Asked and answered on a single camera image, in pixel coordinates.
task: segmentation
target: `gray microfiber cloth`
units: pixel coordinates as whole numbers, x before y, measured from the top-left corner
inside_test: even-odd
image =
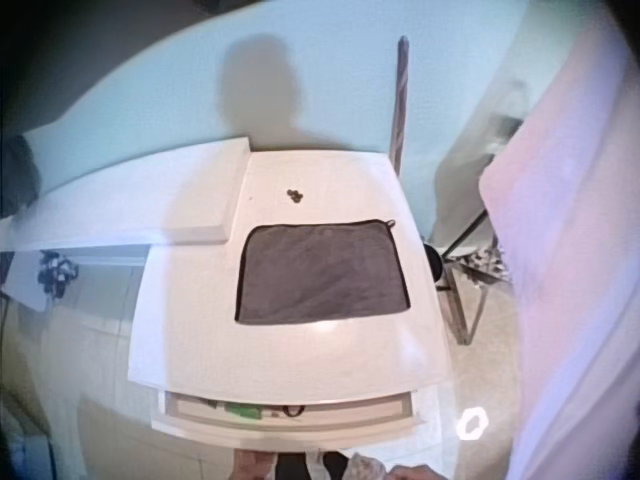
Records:
[[[255,228],[242,253],[236,321],[294,324],[407,310],[394,223]]]

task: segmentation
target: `drawer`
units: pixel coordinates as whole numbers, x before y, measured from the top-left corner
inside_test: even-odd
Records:
[[[308,405],[302,411],[299,406],[256,405],[240,413],[237,406],[225,402],[159,392],[152,427],[220,447],[295,452],[338,450],[392,440],[413,434],[420,423],[410,392],[358,402]]]

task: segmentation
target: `light blue wall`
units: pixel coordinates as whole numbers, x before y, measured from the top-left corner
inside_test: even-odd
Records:
[[[500,65],[526,6],[525,0],[264,2],[154,45],[58,121],[26,136],[45,191],[147,153],[244,133],[254,147],[326,143],[386,152],[397,41],[406,35],[411,53],[402,181],[418,226],[428,234],[438,163]],[[221,114],[226,55],[256,35],[281,41],[284,65],[291,67],[283,82],[296,79],[297,116],[289,129],[266,122],[242,131]],[[259,71],[247,76],[260,85]],[[305,141],[311,137],[318,141]]]

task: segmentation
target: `floor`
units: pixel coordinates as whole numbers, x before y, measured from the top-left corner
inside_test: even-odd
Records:
[[[49,432],[58,478],[226,479],[232,452],[152,430],[154,391],[127,380],[142,270],[84,266],[61,303],[49,311],[12,303],[2,352],[4,386]],[[471,315],[479,291],[466,279],[459,283]],[[443,313],[446,319],[446,308]],[[393,464],[427,462],[448,478],[504,478],[519,405],[511,295],[490,293],[471,346],[458,346],[452,335],[448,341],[454,378],[437,387],[434,396],[441,443],[406,455],[380,455]],[[486,412],[488,426],[479,439],[461,440],[459,419],[477,407]]]

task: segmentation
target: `person's hand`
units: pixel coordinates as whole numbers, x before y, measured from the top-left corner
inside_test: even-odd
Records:
[[[267,476],[276,460],[271,452],[235,450],[233,453],[233,473],[229,480],[256,480]]]
[[[427,465],[419,467],[396,466],[384,477],[384,480],[447,480],[431,470]]]

